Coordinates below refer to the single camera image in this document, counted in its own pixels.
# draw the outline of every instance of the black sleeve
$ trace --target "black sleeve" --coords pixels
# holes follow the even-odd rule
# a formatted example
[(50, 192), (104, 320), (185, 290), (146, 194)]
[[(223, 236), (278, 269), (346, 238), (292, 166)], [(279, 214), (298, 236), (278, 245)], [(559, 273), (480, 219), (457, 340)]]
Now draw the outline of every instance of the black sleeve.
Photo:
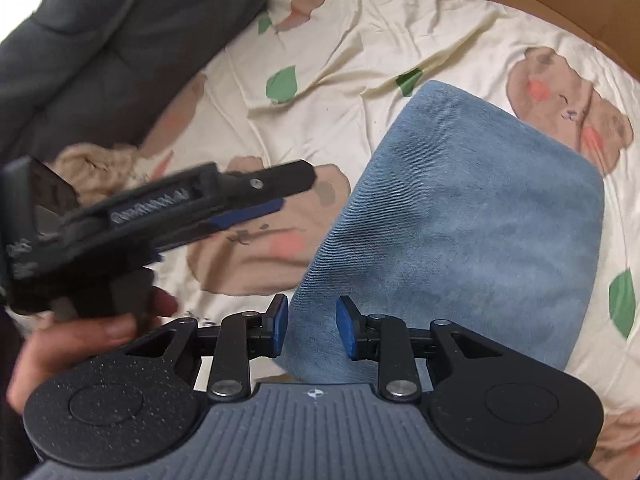
[(24, 431), (22, 417), (6, 402), (6, 389), (21, 346), (20, 333), (4, 307), (0, 306), (0, 480), (18, 480), (38, 465), (36, 453)]

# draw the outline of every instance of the dark gray fabric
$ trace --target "dark gray fabric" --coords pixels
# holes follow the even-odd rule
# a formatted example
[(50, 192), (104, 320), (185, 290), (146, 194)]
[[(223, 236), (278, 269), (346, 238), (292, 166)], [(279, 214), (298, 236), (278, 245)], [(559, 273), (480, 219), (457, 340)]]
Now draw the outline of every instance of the dark gray fabric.
[(0, 44), (0, 162), (139, 144), (267, 0), (43, 0)]

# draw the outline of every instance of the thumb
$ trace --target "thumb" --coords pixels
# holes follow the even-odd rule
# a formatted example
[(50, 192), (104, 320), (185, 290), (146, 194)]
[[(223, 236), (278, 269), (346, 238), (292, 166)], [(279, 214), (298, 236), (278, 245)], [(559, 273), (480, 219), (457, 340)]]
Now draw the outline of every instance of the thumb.
[(44, 381), (91, 356), (129, 342), (136, 336), (131, 314), (113, 318), (76, 319), (36, 330), (27, 339), (7, 389), (12, 408), (21, 413), (24, 403)]

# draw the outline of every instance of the metal screw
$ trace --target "metal screw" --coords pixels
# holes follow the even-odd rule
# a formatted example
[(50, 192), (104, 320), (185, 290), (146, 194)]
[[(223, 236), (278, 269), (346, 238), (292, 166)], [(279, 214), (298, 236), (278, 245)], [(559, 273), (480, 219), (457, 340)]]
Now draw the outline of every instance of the metal screw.
[(242, 384), (233, 379), (222, 379), (213, 383), (211, 393), (220, 397), (231, 397), (242, 391)]
[(391, 381), (386, 386), (386, 390), (394, 397), (408, 397), (418, 391), (418, 386), (411, 381), (400, 379), (397, 381)]

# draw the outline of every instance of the red shape print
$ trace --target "red shape print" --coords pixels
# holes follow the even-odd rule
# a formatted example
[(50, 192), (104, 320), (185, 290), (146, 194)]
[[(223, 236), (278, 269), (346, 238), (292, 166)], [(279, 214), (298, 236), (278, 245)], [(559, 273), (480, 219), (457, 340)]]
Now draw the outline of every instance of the red shape print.
[(159, 178), (164, 177), (164, 172), (166, 171), (166, 168), (169, 166), (169, 163), (171, 163), (171, 159), (174, 158), (174, 150), (171, 150), (167, 156), (160, 161), (160, 164), (158, 164), (156, 166), (156, 168), (153, 170), (153, 173), (151, 173), (151, 176), (149, 177), (149, 180), (158, 180)]
[(586, 126), (582, 129), (582, 138), (591, 153), (602, 153), (604, 151), (604, 140), (599, 131), (592, 126)]
[(546, 101), (551, 97), (551, 90), (540, 79), (529, 79), (527, 93), (534, 101)]
[(293, 258), (305, 248), (305, 240), (297, 231), (278, 233), (273, 236), (269, 245), (269, 253), (275, 258), (284, 260)]

